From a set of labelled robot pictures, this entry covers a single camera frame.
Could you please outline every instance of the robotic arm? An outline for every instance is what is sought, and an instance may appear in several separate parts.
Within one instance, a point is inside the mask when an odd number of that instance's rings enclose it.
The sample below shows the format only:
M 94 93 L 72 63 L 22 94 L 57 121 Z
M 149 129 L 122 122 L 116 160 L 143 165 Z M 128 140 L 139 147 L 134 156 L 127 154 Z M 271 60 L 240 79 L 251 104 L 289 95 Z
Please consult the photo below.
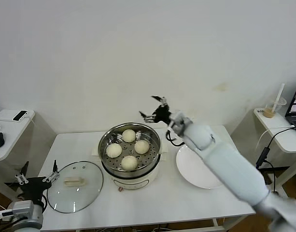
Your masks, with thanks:
M 17 232 L 39 232 L 42 228 L 42 214 L 48 204 L 43 192 L 49 189 L 60 175 L 56 160 L 53 165 L 53 171 L 47 177 L 26 178 L 27 169 L 28 162 L 21 169 L 20 174 L 15 176 L 23 191 L 20 196 L 25 201 L 15 202 L 12 209 L 0 211 L 0 219 L 11 221 L 10 224 L 1 228 L 0 231 L 11 227 L 12 231 Z
M 261 173 L 209 126 L 193 123 L 182 112 L 172 114 L 164 97 L 152 97 L 161 105 L 150 116 L 140 112 L 145 122 L 168 124 L 239 200 L 273 220 L 271 231 L 296 232 L 296 200 L 271 193 Z

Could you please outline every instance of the table leg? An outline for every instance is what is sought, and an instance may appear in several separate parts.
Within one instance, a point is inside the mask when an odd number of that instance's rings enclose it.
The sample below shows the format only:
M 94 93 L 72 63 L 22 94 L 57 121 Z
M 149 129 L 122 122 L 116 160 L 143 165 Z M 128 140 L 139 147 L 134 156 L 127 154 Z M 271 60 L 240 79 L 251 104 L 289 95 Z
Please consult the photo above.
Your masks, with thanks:
M 275 179 L 275 188 L 282 186 L 290 178 L 296 174 L 296 162 L 290 166 L 285 172 L 283 172 L 278 178 Z

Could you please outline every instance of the white steamer base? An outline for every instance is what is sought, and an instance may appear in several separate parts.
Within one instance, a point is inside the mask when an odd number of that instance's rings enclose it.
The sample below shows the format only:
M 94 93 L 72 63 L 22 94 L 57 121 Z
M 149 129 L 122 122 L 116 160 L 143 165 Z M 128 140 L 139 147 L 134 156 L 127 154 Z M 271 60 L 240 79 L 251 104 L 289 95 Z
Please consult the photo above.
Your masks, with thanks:
M 158 162 L 156 167 L 151 172 L 149 172 L 147 175 L 142 176 L 137 179 L 124 180 L 124 179 L 114 177 L 114 176 L 110 175 L 108 172 L 106 172 L 106 174 L 110 176 L 111 180 L 113 180 L 113 182 L 118 187 L 121 187 L 124 189 L 140 189 L 140 188 L 147 186 L 150 182 L 152 182 L 156 178 L 158 170 L 159 170 L 159 163 L 160 163 L 160 161 Z

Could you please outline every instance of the white robotic arm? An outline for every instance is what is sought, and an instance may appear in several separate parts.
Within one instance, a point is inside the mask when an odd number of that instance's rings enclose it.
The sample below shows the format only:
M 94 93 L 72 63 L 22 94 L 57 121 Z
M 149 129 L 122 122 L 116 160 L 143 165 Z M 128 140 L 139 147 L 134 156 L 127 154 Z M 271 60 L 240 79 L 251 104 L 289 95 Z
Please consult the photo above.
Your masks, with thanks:
M 172 114 L 165 98 L 153 98 L 161 105 L 151 116 L 140 112 L 146 122 L 167 123 L 238 199 L 273 220 L 271 231 L 296 232 L 296 200 L 271 193 L 261 173 L 209 126 L 194 124 L 182 112 Z

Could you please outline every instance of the white device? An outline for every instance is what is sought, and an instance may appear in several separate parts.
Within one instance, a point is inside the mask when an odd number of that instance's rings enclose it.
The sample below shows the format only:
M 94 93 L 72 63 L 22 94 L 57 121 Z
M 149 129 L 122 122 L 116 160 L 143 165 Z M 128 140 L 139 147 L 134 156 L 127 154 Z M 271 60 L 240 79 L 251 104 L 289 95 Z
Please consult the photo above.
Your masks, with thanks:
M 21 122 L 26 115 L 28 115 L 27 110 L 1 110 L 0 121 Z

